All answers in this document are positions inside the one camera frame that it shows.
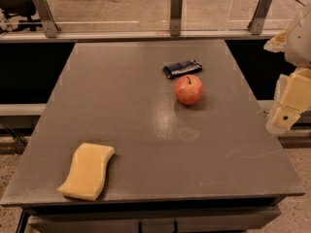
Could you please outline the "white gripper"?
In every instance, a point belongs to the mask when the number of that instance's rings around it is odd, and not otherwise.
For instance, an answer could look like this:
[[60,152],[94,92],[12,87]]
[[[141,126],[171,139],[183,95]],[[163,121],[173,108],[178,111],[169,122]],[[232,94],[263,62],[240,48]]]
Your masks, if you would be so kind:
[[307,3],[284,28],[268,40],[263,48],[285,52],[287,62],[297,67],[289,76],[281,74],[275,87],[266,130],[272,134],[289,131],[311,107],[311,3]]

